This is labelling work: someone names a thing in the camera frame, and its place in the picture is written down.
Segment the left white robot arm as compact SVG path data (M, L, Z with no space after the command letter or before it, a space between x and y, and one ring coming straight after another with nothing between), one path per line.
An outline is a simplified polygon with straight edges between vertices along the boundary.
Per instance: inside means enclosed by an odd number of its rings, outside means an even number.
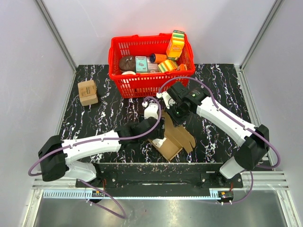
M92 163L80 159L107 152L135 148L147 140L164 138L164 118L141 117L107 133L78 140L61 140L51 136L38 152L42 180L51 182L62 177L81 179L92 187L101 185L103 176Z

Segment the brown cardboard box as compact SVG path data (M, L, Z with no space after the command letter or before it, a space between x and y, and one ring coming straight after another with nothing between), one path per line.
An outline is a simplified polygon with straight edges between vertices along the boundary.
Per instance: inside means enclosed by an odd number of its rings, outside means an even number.
M166 140L161 147L155 146L152 140L149 140L149 142L169 162L172 161L182 149L188 154L192 152L196 147L195 138L183 126L175 127L166 112L163 111L162 116L165 119L164 138L166 138Z

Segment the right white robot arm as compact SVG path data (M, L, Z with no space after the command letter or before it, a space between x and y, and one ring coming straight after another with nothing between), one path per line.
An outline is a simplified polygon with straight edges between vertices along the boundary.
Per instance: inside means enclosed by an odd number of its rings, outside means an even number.
M238 173L253 170L269 151L269 129L263 124L257 127L234 115L212 98L204 86L188 89L177 81L157 97L165 102L165 111L174 126L181 126L194 113L211 121L239 146L236 154L224 162L215 176L220 187L228 186Z

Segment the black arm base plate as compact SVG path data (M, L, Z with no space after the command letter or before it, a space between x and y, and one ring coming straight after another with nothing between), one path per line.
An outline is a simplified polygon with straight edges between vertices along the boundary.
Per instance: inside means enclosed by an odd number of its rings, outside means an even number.
M224 180L219 175L221 163L94 163L97 177L88 181L106 190L122 186L181 185L200 188L240 189L240 174Z

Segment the small white paper card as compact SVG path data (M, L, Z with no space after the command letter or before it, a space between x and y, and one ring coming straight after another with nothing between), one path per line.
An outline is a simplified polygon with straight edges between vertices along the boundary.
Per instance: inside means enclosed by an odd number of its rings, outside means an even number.
M157 147L161 147L163 145L163 143L165 142L166 138L164 139L154 139L152 141L152 143L157 146Z

